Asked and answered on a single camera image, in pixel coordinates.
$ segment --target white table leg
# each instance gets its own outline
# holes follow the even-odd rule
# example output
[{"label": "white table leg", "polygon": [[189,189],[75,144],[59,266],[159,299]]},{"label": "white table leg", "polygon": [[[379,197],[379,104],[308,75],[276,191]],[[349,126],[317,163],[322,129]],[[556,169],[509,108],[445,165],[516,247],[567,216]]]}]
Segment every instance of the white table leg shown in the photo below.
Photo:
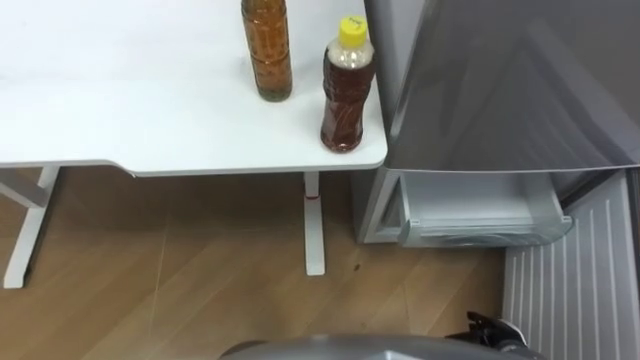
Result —
[{"label": "white table leg", "polygon": [[4,275],[5,289],[19,289],[24,286],[29,261],[59,170],[57,166],[43,168],[37,185],[21,177],[15,170],[0,170],[0,193],[28,207]]},{"label": "white table leg", "polygon": [[304,245],[307,275],[324,275],[324,236],[319,173],[304,173]]}]

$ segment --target bottle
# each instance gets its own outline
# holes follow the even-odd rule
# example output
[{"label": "bottle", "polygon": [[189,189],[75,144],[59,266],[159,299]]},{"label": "bottle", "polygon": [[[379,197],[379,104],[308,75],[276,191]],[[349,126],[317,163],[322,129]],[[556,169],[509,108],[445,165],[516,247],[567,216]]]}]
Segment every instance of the bottle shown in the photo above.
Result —
[{"label": "bottle", "polygon": [[324,53],[327,100],[320,138],[332,151],[348,152],[362,140],[362,110],[375,74],[374,49],[361,16],[340,21],[337,39]]},{"label": "bottle", "polygon": [[267,101],[291,94],[285,0],[242,0],[242,18],[258,93]]}]

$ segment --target table top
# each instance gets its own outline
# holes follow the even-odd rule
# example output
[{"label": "table top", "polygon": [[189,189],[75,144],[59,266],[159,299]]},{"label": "table top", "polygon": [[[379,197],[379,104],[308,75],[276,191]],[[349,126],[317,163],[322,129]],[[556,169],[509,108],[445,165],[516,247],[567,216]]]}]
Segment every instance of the table top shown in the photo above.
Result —
[{"label": "table top", "polygon": [[0,167],[114,164],[139,175],[374,168],[387,143],[374,80],[362,143],[320,141],[322,57],[363,0],[289,0],[294,89],[258,96],[240,0],[0,0]]}]

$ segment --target wooden floor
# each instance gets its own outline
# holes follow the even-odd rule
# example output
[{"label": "wooden floor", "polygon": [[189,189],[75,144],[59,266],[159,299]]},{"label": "wooden floor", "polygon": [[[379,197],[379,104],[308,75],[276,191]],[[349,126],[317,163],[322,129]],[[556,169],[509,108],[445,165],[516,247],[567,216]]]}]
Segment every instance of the wooden floor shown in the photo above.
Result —
[{"label": "wooden floor", "polygon": [[[318,333],[441,336],[498,315],[503,254],[353,241],[322,177],[327,275],[306,277],[299,174],[134,179],[65,170],[33,274],[0,290],[0,359],[214,359]],[[2,272],[24,210],[0,198]]]}]

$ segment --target refrigerator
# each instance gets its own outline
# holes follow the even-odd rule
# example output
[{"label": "refrigerator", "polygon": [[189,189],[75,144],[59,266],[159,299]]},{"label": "refrigerator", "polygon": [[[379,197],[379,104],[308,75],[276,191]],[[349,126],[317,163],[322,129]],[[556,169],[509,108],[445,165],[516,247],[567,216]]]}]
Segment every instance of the refrigerator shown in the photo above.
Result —
[{"label": "refrigerator", "polygon": [[389,154],[357,241],[506,247],[534,350],[640,358],[640,1],[365,3]]}]

